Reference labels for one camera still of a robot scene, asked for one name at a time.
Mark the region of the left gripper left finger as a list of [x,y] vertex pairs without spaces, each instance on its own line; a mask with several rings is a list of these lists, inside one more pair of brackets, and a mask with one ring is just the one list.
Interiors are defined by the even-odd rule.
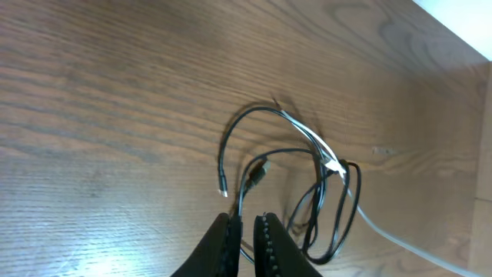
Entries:
[[171,277],[237,277],[241,236],[241,218],[220,213]]

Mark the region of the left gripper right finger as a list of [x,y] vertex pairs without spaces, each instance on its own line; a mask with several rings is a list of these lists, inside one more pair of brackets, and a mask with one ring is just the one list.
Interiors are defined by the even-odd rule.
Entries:
[[271,212],[254,221],[254,267],[257,277],[322,277]]

